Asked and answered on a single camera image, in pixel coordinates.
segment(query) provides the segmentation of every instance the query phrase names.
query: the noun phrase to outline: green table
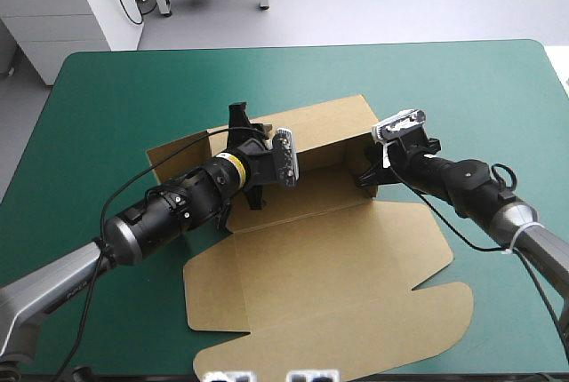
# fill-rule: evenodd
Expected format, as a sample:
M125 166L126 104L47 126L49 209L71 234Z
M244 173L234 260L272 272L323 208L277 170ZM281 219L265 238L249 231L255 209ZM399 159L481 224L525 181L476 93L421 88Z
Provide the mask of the green table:
M0 205L0 284L88 242L107 196L147 167L146 149L226 123L229 103L246 100L250 115L261 115L355 93L380 117L424 109L427 132L441 139L446 158L513 167L518 193L569 239L569 102L535 42L81 53L61 70ZM147 176L111 212L153 183ZM413 197L384 187L381 199ZM492 245L474 224L437 206L472 241ZM471 251L443 230L455 260L429 284L468 283L476 301L471 326L450 351L395 371L567 371L517 259ZM202 227L137 267L102 277L74 363L99 373L186 374L200 349L235 336L186 324L182 266L222 236ZM36 361L24 371L53 372L60 364L83 295L44 324Z

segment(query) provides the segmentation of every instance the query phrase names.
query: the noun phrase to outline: white cabinet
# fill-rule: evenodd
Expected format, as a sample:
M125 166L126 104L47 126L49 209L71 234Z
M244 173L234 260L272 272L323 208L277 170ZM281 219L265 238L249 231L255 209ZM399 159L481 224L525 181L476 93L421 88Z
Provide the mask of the white cabinet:
M123 2L140 20L136 2ZM0 19L46 84L71 53L136 50L143 28L118 0L0 0Z

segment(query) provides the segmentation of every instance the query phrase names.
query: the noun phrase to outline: cardboard box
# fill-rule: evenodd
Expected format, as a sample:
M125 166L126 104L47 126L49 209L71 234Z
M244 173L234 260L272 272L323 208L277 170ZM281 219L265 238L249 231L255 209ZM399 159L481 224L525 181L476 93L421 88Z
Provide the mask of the cardboard box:
M415 289L453 259L429 210L376 202L375 191L355 185L377 123L365 99L255 121L293 131L301 178L292 191L266 187L262 211L236 197L234 234L184 267L189 326L250 333L201 351L196 374L253 370L277 381L294 369L338 369L350 380L454 345L472 316L469 287ZM149 158L192 138L150 150ZM221 135L211 137L156 175L167 179L224 145Z

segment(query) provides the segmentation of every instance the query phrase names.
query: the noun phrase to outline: gray floor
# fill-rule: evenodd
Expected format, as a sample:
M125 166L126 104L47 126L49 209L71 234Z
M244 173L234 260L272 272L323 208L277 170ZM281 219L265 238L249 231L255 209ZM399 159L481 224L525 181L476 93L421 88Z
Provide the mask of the gray floor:
M567 0L172 0L149 15L141 49L407 43L532 38L569 46ZM563 57L563 47L557 47ZM0 197L49 88L22 58L0 80Z

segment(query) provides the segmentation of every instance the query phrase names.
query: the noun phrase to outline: cabinet drawer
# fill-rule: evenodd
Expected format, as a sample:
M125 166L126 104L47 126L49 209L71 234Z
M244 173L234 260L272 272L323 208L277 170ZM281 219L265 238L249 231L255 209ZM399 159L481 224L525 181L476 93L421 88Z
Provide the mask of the cabinet drawer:
M21 49L42 77L45 84L55 82L63 61L76 52L109 51L104 40L76 42L21 42Z
M0 16L88 15L87 0L0 0Z
M105 40L92 15L14 16L4 24L18 42Z

